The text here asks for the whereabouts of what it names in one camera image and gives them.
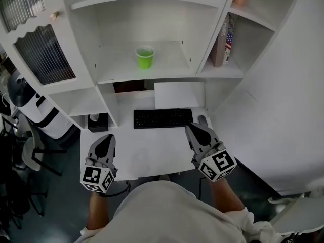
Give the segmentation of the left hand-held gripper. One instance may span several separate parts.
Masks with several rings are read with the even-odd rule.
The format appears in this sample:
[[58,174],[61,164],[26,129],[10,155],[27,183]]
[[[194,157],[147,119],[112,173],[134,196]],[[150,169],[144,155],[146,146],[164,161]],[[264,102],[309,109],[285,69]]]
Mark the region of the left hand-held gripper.
[[[95,141],[88,152],[88,158],[113,164],[116,139],[113,134],[105,135]],[[85,165],[82,168],[80,183],[89,191],[106,193],[116,177],[117,168]]]

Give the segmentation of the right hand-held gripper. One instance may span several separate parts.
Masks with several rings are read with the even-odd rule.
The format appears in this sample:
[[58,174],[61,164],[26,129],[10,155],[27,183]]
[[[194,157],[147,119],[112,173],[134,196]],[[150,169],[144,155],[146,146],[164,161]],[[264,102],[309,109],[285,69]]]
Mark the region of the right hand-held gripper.
[[188,123],[185,134],[194,151],[191,162],[211,182],[224,178],[237,166],[235,157],[229,154],[223,142],[219,142],[215,132],[209,127]]

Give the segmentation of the green plastic cup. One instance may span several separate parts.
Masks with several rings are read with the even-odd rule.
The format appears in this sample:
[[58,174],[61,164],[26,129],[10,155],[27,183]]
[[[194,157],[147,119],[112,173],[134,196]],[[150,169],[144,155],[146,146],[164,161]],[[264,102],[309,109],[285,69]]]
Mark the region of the green plastic cup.
[[136,50],[136,56],[138,59],[138,65],[141,69],[148,69],[152,65],[152,59],[155,53],[155,50],[152,46],[142,45],[139,46]]

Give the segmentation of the white shelf compartment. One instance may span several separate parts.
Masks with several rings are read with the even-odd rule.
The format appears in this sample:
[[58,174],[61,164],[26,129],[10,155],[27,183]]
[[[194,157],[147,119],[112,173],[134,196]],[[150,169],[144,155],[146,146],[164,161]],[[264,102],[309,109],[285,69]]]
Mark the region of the white shelf compartment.
[[[197,73],[219,20],[219,9],[175,0],[123,0],[72,10],[78,41],[98,84],[189,77]],[[141,69],[135,50],[155,50]]]

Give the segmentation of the person's right forearm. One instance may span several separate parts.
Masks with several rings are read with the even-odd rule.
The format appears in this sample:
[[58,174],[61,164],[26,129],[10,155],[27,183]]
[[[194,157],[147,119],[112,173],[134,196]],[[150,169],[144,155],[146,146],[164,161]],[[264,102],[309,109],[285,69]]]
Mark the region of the person's right forearm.
[[226,214],[242,211],[245,208],[225,178],[215,182],[209,181],[209,187],[215,208],[220,212]]

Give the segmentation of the person's left hand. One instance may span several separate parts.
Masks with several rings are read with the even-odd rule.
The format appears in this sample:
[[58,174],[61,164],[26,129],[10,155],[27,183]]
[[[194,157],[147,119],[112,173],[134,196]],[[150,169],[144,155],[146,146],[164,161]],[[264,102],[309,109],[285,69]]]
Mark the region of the person's left hand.
[[96,159],[92,159],[92,158],[86,158],[86,162],[85,162],[86,166],[95,166],[95,167],[102,167],[102,168],[110,168],[110,169],[114,169],[114,165],[110,164],[110,163],[103,163],[100,162]]

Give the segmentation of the black tissue box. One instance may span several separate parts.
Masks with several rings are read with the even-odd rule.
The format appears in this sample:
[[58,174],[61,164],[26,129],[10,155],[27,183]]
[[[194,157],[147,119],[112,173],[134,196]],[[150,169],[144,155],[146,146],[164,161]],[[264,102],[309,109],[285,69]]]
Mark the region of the black tissue box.
[[88,115],[88,129],[92,133],[108,131],[108,113]]

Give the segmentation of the white shelf cabinet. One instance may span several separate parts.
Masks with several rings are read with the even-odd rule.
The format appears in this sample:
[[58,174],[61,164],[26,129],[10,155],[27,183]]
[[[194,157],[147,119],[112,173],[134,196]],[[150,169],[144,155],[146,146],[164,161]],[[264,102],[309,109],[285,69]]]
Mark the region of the white shelf cabinet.
[[[123,0],[74,0],[71,10]],[[99,134],[88,129],[88,115],[108,113],[109,130],[116,138],[116,166],[119,180],[182,172],[192,169],[192,151],[183,128],[134,129],[133,111],[155,109],[154,84],[204,82],[205,105],[192,109],[193,119],[213,113],[237,87],[246,72],[265,53],[279,33],[296,0],[247,0],[244,6],[233,0],[175,0],[219,9],[219,20],[195,75],[189,77],[126,80],[94,85],[54,94],[44,94],[81,131],[80,162],[84,163]],[[211,49],[228,13],[236,17],[228,64],[215,67]]]

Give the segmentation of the white chair with black legs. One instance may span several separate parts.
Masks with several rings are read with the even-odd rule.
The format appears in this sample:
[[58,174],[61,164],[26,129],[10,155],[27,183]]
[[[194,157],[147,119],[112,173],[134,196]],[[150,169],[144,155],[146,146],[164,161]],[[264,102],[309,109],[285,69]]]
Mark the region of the white chair with black legs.
[[31,124],[24,114],[19,114],[17,135],[26,139],[22,150],[23,162],[32,170],[40,171],[41,168],[47,169],[51,173],[61,177],[62,173],[51,168],[43,162],[45,154],[65,154],[64,149],[46,149],[37,129]]

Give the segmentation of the white and black service robot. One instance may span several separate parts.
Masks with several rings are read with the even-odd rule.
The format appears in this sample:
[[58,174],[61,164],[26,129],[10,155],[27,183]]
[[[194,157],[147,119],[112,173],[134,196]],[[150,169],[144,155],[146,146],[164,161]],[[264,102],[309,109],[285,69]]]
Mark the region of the white and black service robot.
[[70,122],[45,96],[37,93],[18,70],[7,83],[11,102],[29,121],[53,139],[60,139],[72,127]]

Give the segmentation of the person's white shirt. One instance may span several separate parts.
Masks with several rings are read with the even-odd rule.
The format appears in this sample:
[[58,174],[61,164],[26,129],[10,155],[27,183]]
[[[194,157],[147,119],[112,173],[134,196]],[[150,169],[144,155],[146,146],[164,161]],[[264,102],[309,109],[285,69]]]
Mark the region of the person's white shirt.
[[222,213],[167,180],[136,187],[109,223],[86,227],[75,243],[276,243],[269,222],[255,222],[246,207]]

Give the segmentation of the flag print spine book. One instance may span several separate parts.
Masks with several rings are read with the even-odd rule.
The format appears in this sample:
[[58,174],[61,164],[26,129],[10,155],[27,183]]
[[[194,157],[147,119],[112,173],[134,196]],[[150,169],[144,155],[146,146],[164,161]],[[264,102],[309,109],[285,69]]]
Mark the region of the flag print spine book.
[[231,46],[232,46],[232,42],[233,42],[234,26],[235,26],[235,21],[236,21],[236,17],[233,16],[231,13],[228,13],[227,16],[228,16],[228,28],[227,28],[223,65],[228,64],[228,61],[229,61]]

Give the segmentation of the white ribbed glass cabinet door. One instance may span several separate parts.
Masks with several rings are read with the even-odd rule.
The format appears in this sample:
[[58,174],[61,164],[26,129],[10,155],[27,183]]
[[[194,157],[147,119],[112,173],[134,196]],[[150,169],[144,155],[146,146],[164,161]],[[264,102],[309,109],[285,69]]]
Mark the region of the white ribbed glass cabinet door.
[[[90,88],[78,41],[74,0],[0,0],[0,44],[23,77],[44,94]],[[59,12],[55,21],[50,15]]]

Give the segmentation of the white side table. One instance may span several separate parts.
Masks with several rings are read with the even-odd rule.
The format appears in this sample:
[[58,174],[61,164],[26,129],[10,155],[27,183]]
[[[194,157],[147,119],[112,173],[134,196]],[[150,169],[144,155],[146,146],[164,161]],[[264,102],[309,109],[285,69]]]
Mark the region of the white side table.
[[270,221],[278,239],[276,243],[293,242],[303,234],[324,229],[324,188],[298,197],[269,198],[277,214]]

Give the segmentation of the black frame chair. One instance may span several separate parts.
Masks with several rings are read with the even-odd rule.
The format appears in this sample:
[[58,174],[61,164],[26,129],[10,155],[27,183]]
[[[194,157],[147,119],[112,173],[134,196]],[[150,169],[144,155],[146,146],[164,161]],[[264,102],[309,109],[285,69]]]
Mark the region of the black frame chair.
[[2,129],[0,131],[0,225],[8,229],[10,222],[21,230],[23,215],[34,208],[38,215],[44,216],[33,201],[34,196],[47,198],[47,192],[33,192],[31,190],[32,174],[28,174],[24,182],[13,169],[13,156],[16,136]]

